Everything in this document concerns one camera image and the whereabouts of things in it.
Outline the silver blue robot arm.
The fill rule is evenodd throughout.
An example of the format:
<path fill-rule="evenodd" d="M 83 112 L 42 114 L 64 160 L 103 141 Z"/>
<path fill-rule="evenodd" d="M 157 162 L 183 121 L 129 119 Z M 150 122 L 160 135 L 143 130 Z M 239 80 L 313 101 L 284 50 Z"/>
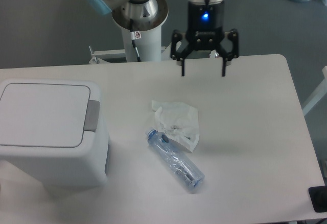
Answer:
<path fill-rule="evenodd" d="M 161 28 L 168 17 L 165 0 L 87 0 L 121 28 L 128 62 L 161 61 Z M 239 56 L 239 34 L 223 30 L 225 0 L 188 0 L 185 32 L 174 30 L 170 57 L 181 66 L 194 51 L 215 51 L 223 67 Z"/>

